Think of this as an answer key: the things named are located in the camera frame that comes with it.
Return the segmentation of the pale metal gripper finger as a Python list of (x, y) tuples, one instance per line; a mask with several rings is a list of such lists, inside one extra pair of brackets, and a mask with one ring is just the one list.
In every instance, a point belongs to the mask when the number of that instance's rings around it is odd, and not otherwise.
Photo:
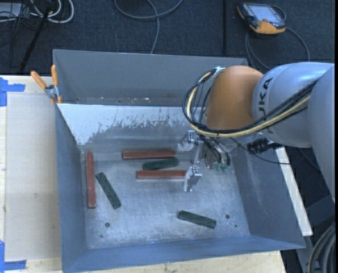
[(198, 144), (198, 135), (194, 130), (188, 130), (177, 144), (178, 152), (189, 152)]
[(183, 190), (185, 192), (190, 192), (197, 184), (197, 182), (201, 179), (202, 173), (200, 172), (199, 166), (190, 166), (185, 173), (185, 177), (183, 180)]

